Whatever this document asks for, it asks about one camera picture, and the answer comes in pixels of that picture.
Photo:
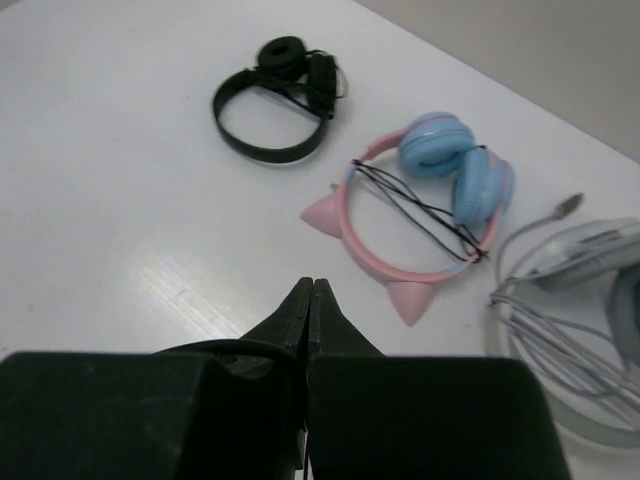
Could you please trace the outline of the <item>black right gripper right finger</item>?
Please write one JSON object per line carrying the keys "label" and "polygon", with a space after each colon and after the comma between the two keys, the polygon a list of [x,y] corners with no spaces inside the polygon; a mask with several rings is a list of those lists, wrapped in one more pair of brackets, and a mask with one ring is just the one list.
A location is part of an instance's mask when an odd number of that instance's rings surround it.
{"label": "black right gripper right finger", "polygon": [[308,452],[317,479],[566,479],[541,385],[522,362],[381,354],[330,284],[309,305]]}

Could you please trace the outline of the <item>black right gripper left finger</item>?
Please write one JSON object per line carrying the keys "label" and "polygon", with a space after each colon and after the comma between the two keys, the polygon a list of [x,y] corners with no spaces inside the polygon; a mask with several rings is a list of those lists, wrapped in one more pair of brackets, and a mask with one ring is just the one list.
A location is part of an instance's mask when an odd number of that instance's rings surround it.
{"label": "black right gripper left finger", "polygon": [[5,479],[292,479],[306,466],[313,282],[238,339],[1,363]]}

